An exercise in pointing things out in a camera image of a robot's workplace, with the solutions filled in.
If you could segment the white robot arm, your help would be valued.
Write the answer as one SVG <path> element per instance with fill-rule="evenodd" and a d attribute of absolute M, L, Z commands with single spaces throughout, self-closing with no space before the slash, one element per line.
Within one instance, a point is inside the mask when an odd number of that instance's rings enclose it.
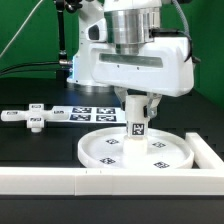
<path fill-rule="evenodd" d="M 113 89 L 123 108 L 129 89 L 145 92 L 143 110 L 157 115 L 164 95 L 194 85 L 189 33 L 161 27 L 160 9 L 177 0 L 82 0 L 79 49 L 68 83 L 86 92 Z"/>

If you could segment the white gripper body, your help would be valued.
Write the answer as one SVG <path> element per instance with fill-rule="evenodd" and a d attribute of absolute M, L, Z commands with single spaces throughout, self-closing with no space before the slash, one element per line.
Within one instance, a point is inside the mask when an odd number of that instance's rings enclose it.
<path fill-rule="evenodd" d="M 119 55 L 112 45 L 93 43 L 91 76 L 102 84 L 178 97 L 194 85 L 188 46 L 186 37 L 156 37 L 143 44 L 138 55 Z"/>

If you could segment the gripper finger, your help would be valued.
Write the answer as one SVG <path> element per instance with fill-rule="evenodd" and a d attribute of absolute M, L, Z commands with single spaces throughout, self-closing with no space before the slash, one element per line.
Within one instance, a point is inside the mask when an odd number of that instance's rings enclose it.
<path fill-rule="evenodd" d="M 126 96 L 128 95 L 127 89 L 122 87 L 115 87 L 114 92 L 120 102 L 121 109 L 125 109 Z"/>
<path fill-rule="evenodd" d="M 144 116 L 152 119 L 157 116 L 157 107 L 162 99 L 162 95 L 157 93 L 148 93 L 147 99 L 148 102 L 144 106 Z"/>

